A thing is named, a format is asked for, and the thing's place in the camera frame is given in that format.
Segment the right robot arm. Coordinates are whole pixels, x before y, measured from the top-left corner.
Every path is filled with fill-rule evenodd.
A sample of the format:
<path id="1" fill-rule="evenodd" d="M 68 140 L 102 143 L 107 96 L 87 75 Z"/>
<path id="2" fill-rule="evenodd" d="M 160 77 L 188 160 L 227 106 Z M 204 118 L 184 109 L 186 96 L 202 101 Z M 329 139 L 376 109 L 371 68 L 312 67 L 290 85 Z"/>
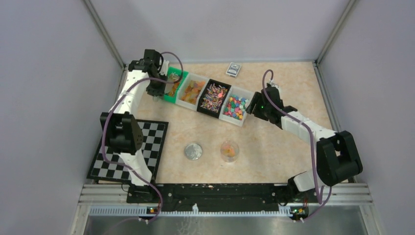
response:
<path id="1" fill-rule="evenodd" d="M 336 132 L 324 128 L 296 108 L 285 106 L 276 86 L 267 84 L 265 89 L 255 92 L 247 112 L 296 135 L 310 145 L 312 168 L 288 180 L 287 196 L 290 200 L 299 202 L 310 189 L 332 187 L 363 171 L 360 155 L 350 132 Z"/>

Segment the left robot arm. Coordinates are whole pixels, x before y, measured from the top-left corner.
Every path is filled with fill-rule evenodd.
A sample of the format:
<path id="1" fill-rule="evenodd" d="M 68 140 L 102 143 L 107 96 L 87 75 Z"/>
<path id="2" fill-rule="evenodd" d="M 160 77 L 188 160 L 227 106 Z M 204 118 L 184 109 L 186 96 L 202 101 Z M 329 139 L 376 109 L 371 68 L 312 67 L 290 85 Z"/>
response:
<path id="1" fill-rule="evenodd" d="M 150 185 L 153 174 L 148 168 L 141 147 L 143 132 L 135 117 L 144 94 L 163 96 L 167 80 L 168 62 L 154 49 L 146 49 L 142 59 L 133 60 L 127 67 L 122 90 L 108 112 L 103 112 L 100 122 L 103 129 L 102 147 L 117 154 L 131 177 L 132 190 L 144 202 L 152 202 L 157 189 Z"/>

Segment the clear plastic scoop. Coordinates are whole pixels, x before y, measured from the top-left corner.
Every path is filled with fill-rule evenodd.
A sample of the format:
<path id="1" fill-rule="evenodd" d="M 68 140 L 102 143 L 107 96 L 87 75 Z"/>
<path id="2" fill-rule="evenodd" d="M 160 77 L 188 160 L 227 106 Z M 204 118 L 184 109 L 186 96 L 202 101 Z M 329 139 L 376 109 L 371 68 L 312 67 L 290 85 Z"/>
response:
<path id="1" fill-rule="evenodd" d="M 154 95 L 152 98 L 153 102 L 158 102 L 164 100 L 164 94 Z"/>

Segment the clear plastic jar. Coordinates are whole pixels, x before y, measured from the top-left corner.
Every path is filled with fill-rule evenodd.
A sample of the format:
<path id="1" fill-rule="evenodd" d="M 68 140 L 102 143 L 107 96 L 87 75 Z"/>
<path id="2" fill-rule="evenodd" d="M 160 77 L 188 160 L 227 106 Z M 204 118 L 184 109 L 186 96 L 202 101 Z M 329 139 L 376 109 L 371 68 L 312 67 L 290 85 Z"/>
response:
<path id="1" fill-rule="evenodd" d="M 225 141 L 221 144 L 220 153 L 226 163 L 235 162 L 239 156 L 239 145 L 234 141 Z"/>

